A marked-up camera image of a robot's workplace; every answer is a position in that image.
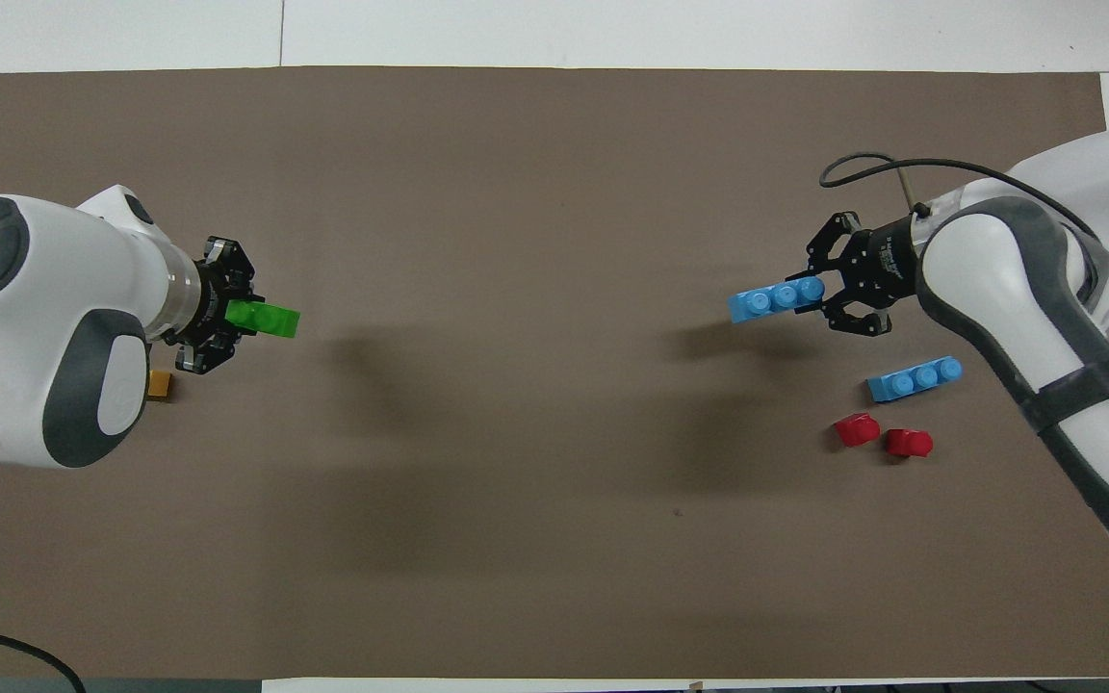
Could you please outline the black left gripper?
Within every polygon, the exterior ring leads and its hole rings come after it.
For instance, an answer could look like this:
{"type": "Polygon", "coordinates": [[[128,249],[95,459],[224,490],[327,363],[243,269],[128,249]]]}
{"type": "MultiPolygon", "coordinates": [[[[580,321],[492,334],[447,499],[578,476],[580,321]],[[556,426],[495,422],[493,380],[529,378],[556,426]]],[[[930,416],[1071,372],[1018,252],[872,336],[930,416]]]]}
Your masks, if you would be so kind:
{"type": "Polygon", "coordinates": [[[230,325],[224,318],[225,300],[263,302],[254,291],[255,268],[237,241],[210,236],[204,255],[196,263],[199,304],[189,330],[173,334],[177,347],[173,367],[179,371],[206,374],[235,355],[246,335],[258,334],[230,325]]]}

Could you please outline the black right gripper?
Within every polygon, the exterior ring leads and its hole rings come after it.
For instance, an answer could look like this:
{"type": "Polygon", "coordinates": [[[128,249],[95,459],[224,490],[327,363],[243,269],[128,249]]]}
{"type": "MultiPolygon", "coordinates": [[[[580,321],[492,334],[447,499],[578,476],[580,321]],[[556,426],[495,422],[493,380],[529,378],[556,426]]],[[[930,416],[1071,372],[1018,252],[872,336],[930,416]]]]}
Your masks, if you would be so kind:
{"type": "Polygon", "coordinates": [[[881,225],[865,234],[855,212],[837,212],[807,243],[806,276],[840,273],[851,282],[820,302],[820,313],[831,330],[879,337],[891,333],[889,309],[894,302],[916,293],[918,259],[910,217],[881,225]],[[865,315],[849,312],[853,304],[868,308],[865,315]]]}

